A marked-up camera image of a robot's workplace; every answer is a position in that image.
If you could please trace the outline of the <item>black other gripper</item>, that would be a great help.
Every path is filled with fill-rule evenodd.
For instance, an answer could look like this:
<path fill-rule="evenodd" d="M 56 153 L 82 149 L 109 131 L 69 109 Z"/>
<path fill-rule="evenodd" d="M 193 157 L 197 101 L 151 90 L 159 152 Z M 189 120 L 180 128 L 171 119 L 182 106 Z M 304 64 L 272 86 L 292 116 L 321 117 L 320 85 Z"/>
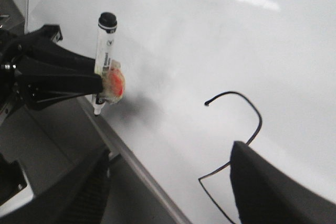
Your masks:
<path fill-rule="evenodd" d="M 25 104 L 42 110 L 63 100 L 103 91 L 92 58 L 57 44 L 59 25 L 17 36 L 1 29 L 1 123 Z"/>

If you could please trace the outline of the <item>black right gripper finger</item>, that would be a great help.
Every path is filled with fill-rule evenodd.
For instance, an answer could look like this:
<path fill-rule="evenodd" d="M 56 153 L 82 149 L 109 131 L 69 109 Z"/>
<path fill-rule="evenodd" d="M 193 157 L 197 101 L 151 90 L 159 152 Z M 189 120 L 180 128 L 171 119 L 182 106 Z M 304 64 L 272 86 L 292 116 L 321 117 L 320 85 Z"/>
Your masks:
<path fill-rule="evenodd" d="M 235 141 L 230 182 L 242 223 L 335 223 L 335 204 L 276 169 Z"/>

